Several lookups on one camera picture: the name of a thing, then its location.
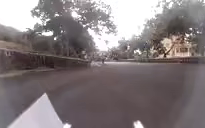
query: person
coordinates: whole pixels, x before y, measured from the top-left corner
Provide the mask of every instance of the person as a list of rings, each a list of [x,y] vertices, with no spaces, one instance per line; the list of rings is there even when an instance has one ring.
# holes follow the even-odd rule
[[[102,64],[104,64],[104,61],[105,61],[105,56],[104,55],[102,55],[101,60],[102,60]]]

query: tree canopy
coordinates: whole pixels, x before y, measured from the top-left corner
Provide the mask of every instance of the tree canopy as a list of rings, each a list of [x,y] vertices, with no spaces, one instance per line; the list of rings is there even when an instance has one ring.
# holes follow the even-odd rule
[[[97,34],[116,33],[111,7],[101,1],[39,0],[31,13],[42,21],[45,32],[52,32],[63,47],[76,52],[94,46],[89,29]]]
[[[141,41],[137,41],[138,47],[146,42],[152,49],[166,57],[176,43],[190,42],[196,44],[196,51],[204,52],[205,46],[205,2],[203,0],[162,0],[157,13],[149,19],[142,33],[139,35]],[[161,43],[164,38],[172,39],[172,46],[166,49]]]

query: road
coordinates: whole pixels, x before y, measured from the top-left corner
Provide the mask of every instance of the road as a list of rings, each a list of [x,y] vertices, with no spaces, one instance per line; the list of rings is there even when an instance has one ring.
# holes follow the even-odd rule
[[[73,128],[205,128],[205,65],[107,63],[0,78],[0,128],[44,92]]]

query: building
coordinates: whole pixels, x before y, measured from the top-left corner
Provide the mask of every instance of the building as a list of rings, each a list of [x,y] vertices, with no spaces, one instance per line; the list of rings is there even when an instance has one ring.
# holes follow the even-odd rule
[[[195,51],[194,51],[194,46],[191,43],[175,43],[173,45],[173,41],[171,39],[165,38],[162,41],[162,44],[164,45],[164,47],[169,50],[171,49],[171,51],[169,52],[169,54],[167,55],[167,58],[172,58],[172,57],[189,57],[189,56],[194,56],[195,55]]]

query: low wall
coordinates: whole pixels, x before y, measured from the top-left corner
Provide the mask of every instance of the low wall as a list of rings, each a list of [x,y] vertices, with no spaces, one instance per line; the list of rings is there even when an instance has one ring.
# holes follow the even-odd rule
[[[205,64],[205,57],[178,57],[178,58],[159,58],[159,59],[128,59],[128,60],[118,60],[119,62],[142,62],[142,63],[191,63]]]
[[[38,67],[86,67],[88,65],[90,65],[89,61],[78,58],[0,49],[0,73]]]

